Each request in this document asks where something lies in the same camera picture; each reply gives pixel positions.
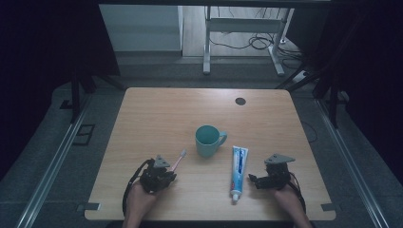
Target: table hole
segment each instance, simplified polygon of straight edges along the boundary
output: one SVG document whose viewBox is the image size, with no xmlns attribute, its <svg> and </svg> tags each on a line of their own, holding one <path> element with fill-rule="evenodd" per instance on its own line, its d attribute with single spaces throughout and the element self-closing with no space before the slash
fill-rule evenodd
<svg viewBox="0 0 403 228">
<path fill-rule="evenodd" d="M 235 103 L 236 103 L 237 105 L 245 105 L 245 104 L 246 104 L 246 101 L 245 101 L 245 99 L 243 99 L 243 98 L 237 98 L 237 99 L 235 99 Z"/>
</svg>

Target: metal frame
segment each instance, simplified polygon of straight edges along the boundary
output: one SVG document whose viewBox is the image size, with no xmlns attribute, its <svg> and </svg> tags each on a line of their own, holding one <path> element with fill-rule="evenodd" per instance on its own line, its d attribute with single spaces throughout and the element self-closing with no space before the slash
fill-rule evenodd
<svg viewBox="0 0 403 228">
<path fill-rule="evenodd" d="M 228 31 L 228 32 L 257 32 L 257 33 L 276 33 L 276 38 L 272 47 L 268 48 L 270 57 L 275 65 L 278 76 L 284 76 L 284 69 L 278 60 L 278 45 L 282 34 L 287 25 L 290 9 L 286 9 L 281 20 L 277 19 L 240 19 L 240 18 L 211 18 L 211 6 L 207 7 L 205 18 L 205 44 L 203 54 L 202 72 L 210 74 L 210 32 Z"/>
<path fill-rule="evenodd" d="M 23 214 L 18 219 L 16 227 L 32 227 L 33 222 L 39 214 L 42 205 L 45 202 L 48 192 L 62 167 L 63 161 L 68 153 L 68 150 L 73 143 L 74 137 L 83 121 L 86 111 L 90 103 L 91 95 L 86 95 L 83 101 L 83 107 L 74 123 L 70 124 L 65 137 L 62 140 L 59 148 L 57 149 L 52 161 L 50 162 L 45 175 L 42 177 L 35 191 L 33 192 L 29 202 L 24 209 Z"/>
<path fill-rule="evenodd" d="M 361 197 L 362 202 L 367 208 L 368 214 L 373 220 L 375 227 L 376 228 L 389 227 L 388 222 L 386 221 L 383 215 L 382 209 L 380 208 L 378 202 L 376 201 L 374 193 L 371 191 L 370 187 L 367 185 L 367 182 L 362 177 L 361 172 L 359 171 L 359 168 L 356 165 L 355 160 L 350 153 L 350 150 L 348 149 L 346 143 L 343 140 L 343 137 L 341 136 L 338 129 L 333 126 L 329 118 L 327 118 L 328 111 L 326 105 L 320 100 L 316 100 L 316 102 L 320 110 L 323 122 L 325 123 L 326 127 L 329 130 L 329 133 L 331 134 L 332 139 L 335 142 L 337 151 L 340 154 L 340 157 L 343 160 L 344 164 L 346 165 L 346 169 L 349 172 L 355 185 L 355 188 L 359 196 Z"/>
</svg>

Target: black cable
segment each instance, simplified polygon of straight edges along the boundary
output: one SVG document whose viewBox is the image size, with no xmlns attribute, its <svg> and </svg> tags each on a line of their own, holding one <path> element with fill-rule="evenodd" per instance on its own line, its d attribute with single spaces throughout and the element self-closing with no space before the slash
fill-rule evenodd
<svg viewBox="0 0 403 228">
<path fill-rule="evenodd" d="M 279 47 L 278 49 L 282 50 L 282 51 L 286 51 L 286 52 L 295 52 L 295 53 L 302 53 L 302 51 L 300 50 L 288 50 L 288 49 L 283 49 L 281 47 Z"/>
<path fill-rule="evenodd" d="M 268 16 L 267 18 L 269 18 L 269 19 L 270 19 L 270 17 L 272 16 L 272 11 L 273 11 L 273 8 L 270 8 L 270 11 L 269 11 L 269 16 Z"/>
<path fill-rule="evenodd" d="M 275 37 L 274 37 L 274 35 L 272 35 L 272 34 L 270 34 L 270 33 L 267 33 L 267 35 L 270 36 L 271 43 L 274 44 L 274 43 L 275 43 Z"/>
<path fill-rule="evenodd" d="M 260 8 L 260 9 L 258 10 L 258 12 L 255 14 L 255 18 L 258 17 L 259 12 L 262 11 L 262 10 L 263 10 L 263 8 Z"/>
<path fill-rule="evenodd" d="M 314 138 L 313 140 L 308 141 L 308 143 L 313 143 L 313 142 L 315 142 L 315 141 L 317 140 L 317 131 L 316 131 L 310 124 L 308 124 L 308 123 L 306 123 L 306 122 L 304 122 L 304 121 L 301 121 L 301 123 L 308 125 L 308 126 L 314 131 L 314 133 L 315 133 L 315 138 Z"/>
<path fill-rule="evenodd" d="M 267 11 L 267 8 L 264 9 L 264 13 L 263 13 L 263 15 L 261 16 L 261 18 L 264 18 L 264 15 L 266 15 L 266 11 Z"/>
<path fill-rule="evenodd" d="M 296 60 L 301 60 L 302 59 L 301 55 L 290 54 L 290 53 L 287 53 L 287 52 L 280 51 L 278 54 L 280 54 L 281 56 L 290 57 L 290 58 L 293 58 L 293 59 L 296 59 Z"/>
<path fill-rule="evenodd" d="M 271 44 L 273 44 L 273 41 L 269 40 L 268 38 L 258 36 L 257 33 L 255 33 L 255 36 L 252 36 L 251 38 L 249 38 L 249 41 L 248 41 L 249 45 L 247 45 L 245 47 L 233 47 L 233 46 L 229 46 L 226 44 L 220 44 L 220 43 L 216 43 L 216 42 L 212 41 L 211 39 L 210 39 L 210 42 L 217 46 L 224 46 L 224 47 L 233 48 L 233 49 L 245 49 L 248 47 L 252 47 L 254 49 L 267 49 Z M 255 42 L 261 42 L 262 44 L 264 44 L 264 47 L 257 47 L 255 45 Z"/>
<path fill-rule="evenodd" d="M 302 209 L 303 209 L 303 211 L 304 211 L 305 214 L 306 214 L 305 199 L 304 199 L 303 196 L 302 196 L 301 189 L 300 189 L 300 187 L 299 187 L 299 183 L 298 183 L 298 180 L 297 180 L 297 178 L 296 178 L 296 175 L 294 175 L 294 173 L 291 173 L 291 172 L 289 172 L 289 174 L 294 177 L 294 179 L 295 179 L 296 182 L 297 182 L 297 186 L 295 186 L 291 181 L 288 181 L 288 185 L 296 192 L 297 198 L 299 199 L 299 202 L 301 203 Z"/>
<path fill-rule="evenodd" d="M 131 177 L 131 179 L 127 183 L 127 187 L 126 187 L 125 193 L 124 193 L 124 198 L 122 200 L 122 210 L 124 212 L 124 216 L 125 216 L 125 211 L 126 211 L 127 196 L 128 196 L 128 193 L 130 192 L 131 186 L 133 185 L 134 181 L 139 177 L 139 174 L 142 171 L 143 167 L 146 164 L 150 163 L 151 161 L 152 160 L 147 160 L 147 161 L 143 162 L 143 164 L 140 165 L 140 167 L 134 173 L 133 177 Z"/>
<path fill-rule="evenodd" d="M 278 15 L 279 15 L 279 11 L 281 10 L 281 8 L 278 8 Z M 278 19 L 278 16 L 276 17 L 276 19 Z"/>
<path fill-rule="evenodd" d="M 235 17 L 234 14 L 232 14 L 231 7 L 228 7 L 228 10 L 229 10 L 229 13 L 231 13 L 232 17 Z"/>
</svg>

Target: metal stand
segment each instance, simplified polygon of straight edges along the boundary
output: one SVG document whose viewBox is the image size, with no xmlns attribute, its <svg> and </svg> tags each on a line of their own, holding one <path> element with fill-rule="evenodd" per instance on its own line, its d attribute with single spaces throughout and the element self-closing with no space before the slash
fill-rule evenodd
<svg viewBox="0 0 403 228">
<path fill-rule="evenodd" d="M 211 7 L 207 7 L 205 19 L 205 45 L 202 72 L 210 73 L 210 32 L 248 32 L 248 33 L 277 33 L 273 47 L 269 47 L 269 53 L 273 60 L 278 76 L 284 76 L 284 70 L 278 60 L 277 51 L 282 33 L 287 25 L 290 9 L 281 20 L 275 19 L 240 19 L 240 18 L 211 18 Z"/>
</svg>

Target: teal mug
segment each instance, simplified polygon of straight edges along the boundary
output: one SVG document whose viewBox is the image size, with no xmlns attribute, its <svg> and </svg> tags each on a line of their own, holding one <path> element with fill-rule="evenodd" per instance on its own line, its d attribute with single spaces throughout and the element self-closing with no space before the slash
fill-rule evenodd
<svg viewBox="0 0 403 228">
<path fill-rule="evenodd" d="M 196 130 L 196 148 L 202 157 L 209 158 L 213 156 L 220 145 L 227 138 L 225 131 L 219 131 L 212 125 L 203 125 Z"/>
</svg>

